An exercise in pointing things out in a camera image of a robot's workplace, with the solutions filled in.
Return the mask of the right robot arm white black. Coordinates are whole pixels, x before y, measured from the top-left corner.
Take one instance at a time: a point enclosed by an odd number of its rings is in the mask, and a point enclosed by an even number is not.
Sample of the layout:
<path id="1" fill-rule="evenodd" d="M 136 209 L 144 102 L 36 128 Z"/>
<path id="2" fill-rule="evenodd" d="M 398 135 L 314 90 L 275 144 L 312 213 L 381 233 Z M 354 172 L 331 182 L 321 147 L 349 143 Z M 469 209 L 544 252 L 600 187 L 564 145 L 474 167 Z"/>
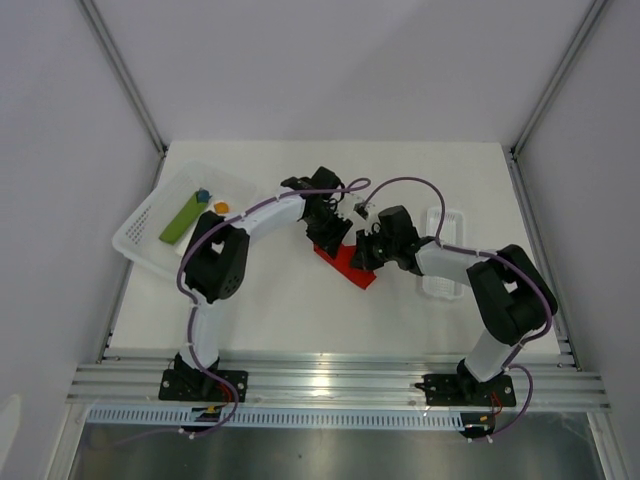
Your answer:
<path id="1" fill-rule="evenodd" d="M 437 236 L 421 237 L 402 206 L 383 210 L 371 227 L 356 233 L 350 265 L 374 271 L 388 262 L 471 289 L 484 330 L 454 375 L 458 395 L 467 403 L 499 391 L 511 361 L 550 331 L 558 310 L 554 294 L 520 246 L 473 250 Z"/>

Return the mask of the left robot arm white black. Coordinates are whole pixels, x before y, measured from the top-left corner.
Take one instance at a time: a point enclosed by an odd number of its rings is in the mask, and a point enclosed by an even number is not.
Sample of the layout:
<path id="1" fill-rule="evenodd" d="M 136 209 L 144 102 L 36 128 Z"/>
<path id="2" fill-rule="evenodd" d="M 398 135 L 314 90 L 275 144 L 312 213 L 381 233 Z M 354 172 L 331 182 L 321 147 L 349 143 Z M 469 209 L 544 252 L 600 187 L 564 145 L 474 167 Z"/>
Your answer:
<path id="1" fill-rule="evenodd" d="M 176 284 L 191 300 L 186 343 L 164 371 L 161 400 L 204 401 L 229 398 L 229 381 L 218 372 L 219 330 L 227 300 L 245 277 L 249 248 L 276 230 L 303 221 L 313 246 L 329 261 L 339 258 L 352 222 L 338 214 L 345 195 L 356 184 L 344 184 L 320 167 L 310 177 L 290 177 L 273 197 L 239 214 L 212 212 L 198 219 L 181 260 Z"/>

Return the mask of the red paper napkin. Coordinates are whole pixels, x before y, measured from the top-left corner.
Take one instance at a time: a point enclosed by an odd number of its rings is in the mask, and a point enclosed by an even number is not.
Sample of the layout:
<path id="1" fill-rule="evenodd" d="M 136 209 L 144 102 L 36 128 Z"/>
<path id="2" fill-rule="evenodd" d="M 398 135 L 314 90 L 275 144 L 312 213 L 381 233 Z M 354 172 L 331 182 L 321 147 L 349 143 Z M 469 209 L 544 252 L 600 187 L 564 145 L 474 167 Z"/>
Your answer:
<path id="1" fill-rule="evenodd" d="M 314 252 L 344 278 L 362 290 L 366 290 L 377 278 L 373 271 L 361 270 L 351 266 L 356 253 L 354 245 L 340 244 L 335 257 L 331 257 L 319 246 L 313 246 Z"/>

